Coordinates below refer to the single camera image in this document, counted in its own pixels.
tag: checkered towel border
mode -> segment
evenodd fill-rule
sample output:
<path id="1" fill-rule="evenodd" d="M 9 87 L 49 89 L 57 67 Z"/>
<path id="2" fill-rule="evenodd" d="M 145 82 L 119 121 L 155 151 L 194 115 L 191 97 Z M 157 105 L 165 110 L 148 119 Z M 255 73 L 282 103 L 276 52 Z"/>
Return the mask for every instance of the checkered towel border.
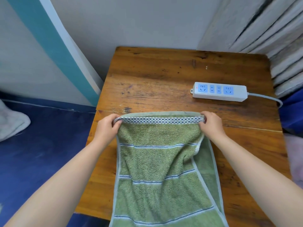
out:
<path id="1" fill-rule="evenodd" d="M 130 124 L 196 124 L 203 121 L 202 117 L 119 117 L 114 120 L 123 120 Z"/>

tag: white wall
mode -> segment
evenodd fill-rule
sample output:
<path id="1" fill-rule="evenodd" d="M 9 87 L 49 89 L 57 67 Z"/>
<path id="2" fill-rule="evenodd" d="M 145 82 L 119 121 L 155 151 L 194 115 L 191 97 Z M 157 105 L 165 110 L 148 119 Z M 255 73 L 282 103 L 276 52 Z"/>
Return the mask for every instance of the white wall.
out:
<path id="1" fill-rule="evenodd" d="M 91 106 L 44 52 L 7 0 L 0 0 L 0 90 Z"/>
<path id="2" fill-rule="evenodd" d="M 116 46 L 196 49 L 221 0 L 51 0 L 105 79 Z"/>

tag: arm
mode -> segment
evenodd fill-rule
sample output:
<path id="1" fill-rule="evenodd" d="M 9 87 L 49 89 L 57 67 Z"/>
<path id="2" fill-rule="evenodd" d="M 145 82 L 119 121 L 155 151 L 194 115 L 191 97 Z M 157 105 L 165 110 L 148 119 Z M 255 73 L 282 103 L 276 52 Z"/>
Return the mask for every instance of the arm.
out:
<path id="1" fill-rule="evenodd" d="M 104 148 L 122 121 L 112 126 L 116 114 L 98 122 L 93 141 L 45 182 L 4 227 L 65 227 L 71 218 Z"/>
<path id="2" fill-rule="evenodd" d="M 252 155 L 225 134 L 221 119 L 201 112 L 202 132 L 222 151 L 249 193 L 277 227 L 303 223 L 303 190 L 290 179 Z"/>

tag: forearm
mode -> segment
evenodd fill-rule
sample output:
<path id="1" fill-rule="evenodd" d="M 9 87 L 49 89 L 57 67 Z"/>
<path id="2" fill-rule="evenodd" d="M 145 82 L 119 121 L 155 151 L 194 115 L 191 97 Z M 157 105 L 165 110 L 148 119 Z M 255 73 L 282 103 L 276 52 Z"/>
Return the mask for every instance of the forearm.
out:
<path id="1" fill-rule="evenodd" d="M 277 226 L 303 223 L 303 190 L 227 136 L 213 138 L 249 193 Z"/>
<path id="2" fill-rule="evenodd" d="M 104 149 L 92 142 L 44 183 L 5 227 L 65 227 Z"/>

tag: wooden table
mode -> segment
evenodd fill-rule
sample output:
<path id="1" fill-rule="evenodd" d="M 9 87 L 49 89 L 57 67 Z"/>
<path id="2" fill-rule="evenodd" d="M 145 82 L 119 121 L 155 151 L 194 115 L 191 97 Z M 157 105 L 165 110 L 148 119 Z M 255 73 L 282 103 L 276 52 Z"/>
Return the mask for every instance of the wooden table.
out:
<path id="1" fill-rule="evenodd" d="M 246 85 L 249 92 L 275 96 L 265 55 L 118 47 L 87 144 L 97 122 L 111 113 L 208 110 L 222 118 L 229 137 L 290 178 L 276 103 L 252 96 L 244 102 L 196 99 L 190 93 L 196 81 Z M 110 220 L 116 148 L 114 140 L 100 156 L 76 212 Z M 229 226 L 274 226 L 219 149 L 213 148 Z"/>

